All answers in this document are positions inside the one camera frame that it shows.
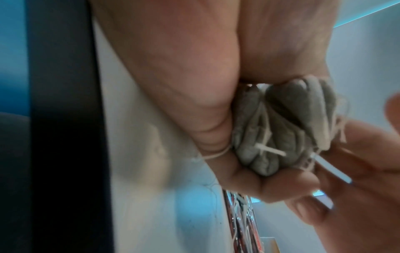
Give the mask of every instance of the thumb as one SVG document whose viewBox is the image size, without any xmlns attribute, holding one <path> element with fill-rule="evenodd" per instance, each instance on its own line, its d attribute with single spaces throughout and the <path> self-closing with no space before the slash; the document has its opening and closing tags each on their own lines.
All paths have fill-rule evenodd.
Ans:
<svg viewBox="0 0 400 253">
<path fill-rule="evenodd" d="M 386 103 L 386 118 L 400 134 L 400 93 L 392 96 Z"/>
<path fill-rule="evenodd" d="M 299 219 L 312 226 L 321 224 L 329 212 L 329 208 L 313 196 L 287 200 L 285 203 Z"/>
</svg>

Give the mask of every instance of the gray wall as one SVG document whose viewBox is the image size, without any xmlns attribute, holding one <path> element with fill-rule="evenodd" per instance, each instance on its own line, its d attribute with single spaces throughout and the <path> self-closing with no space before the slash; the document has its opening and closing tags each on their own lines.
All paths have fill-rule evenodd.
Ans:
<svg viewBox="0 0 400 253">
<path fill-rule="evenodd" d="M 400 4 L 335 28 L 327 61 L 350 116 L 389 130 L 383 106 L 400 91 Z M 254 209 L 260 235 L 276 237 L 282 253 L 325 252 L 313 228 L 283 203 Z"/>
</svg>

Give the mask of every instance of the hand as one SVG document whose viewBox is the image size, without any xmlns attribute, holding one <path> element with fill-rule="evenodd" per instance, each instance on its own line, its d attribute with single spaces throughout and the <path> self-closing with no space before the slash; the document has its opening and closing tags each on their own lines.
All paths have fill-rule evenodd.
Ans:
<svg viewBox="0 0 400 253">
<path fill-rule="evenodd" d="M 386 115 L 400 134 L 400 93 L 387 103 Z M 286 204 L 315 227 L 328 253 L 400 252 L 400 137 L 358 121 L 348 123 L 346 137 L 322 157 L 352 183 L 317 170 L 333 209 L 313 197 Z"/>
<path fill-rule="evenodd" d="M 266 83 L 320 74 L 315 67 L 324 62 L 334 20 L 330 12 L 336 12 L 330 10 L 330 2 L 338 1 L 303 0 L 301 6 L 294 0 L 293 5 L 281 0 L 270 0 L 269 5 L 265 1 L 240 5 L 239 0 L 91 3 L 136 82 L 189 134 L 203 155 L 211 155 L 230 145 L 230 105 L 240 75 Z M 245 12 L 239 17 L 240 8 Z M 268 29 L 260 29 L 266 22 Z M 314 23 L 321 28 L 316 30 Z M 305 35 L 301 39 L 299 27 Z M 251 43 L 255 37 L 260 39 Z M 243 168 L 232 152 L 207 162 L 223 188 L 266 202 L 308 195 L 319 188 L 317 177 L 301 170 L 285 169 L 262 178 Z"/>
</svg>

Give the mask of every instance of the folded glove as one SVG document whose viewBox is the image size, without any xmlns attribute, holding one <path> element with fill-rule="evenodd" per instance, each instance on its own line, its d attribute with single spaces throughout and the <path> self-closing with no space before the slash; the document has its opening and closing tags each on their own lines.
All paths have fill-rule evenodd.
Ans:
<svg viewBox="0 0 400 253">
<path fill-rule="evenodd" d="M 303 168 L 313 152 L 328 150 L 336 128 L 330 80 L 305 76 L 262 92 L 238 89 L 232 103 L 232 148 L 243 166 L 262 176 Z"/>
</svg>

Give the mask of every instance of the black frame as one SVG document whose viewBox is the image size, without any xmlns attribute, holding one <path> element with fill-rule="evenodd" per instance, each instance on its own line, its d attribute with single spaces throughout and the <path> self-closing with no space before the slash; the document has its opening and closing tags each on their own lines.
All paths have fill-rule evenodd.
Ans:
<svg viewBox="0 0 400 253">
<path fill-rule="evenodd" d="M 110 172 L 86 1 L 27 0 L 32 251 L 111 253 Z"/>
</svg>

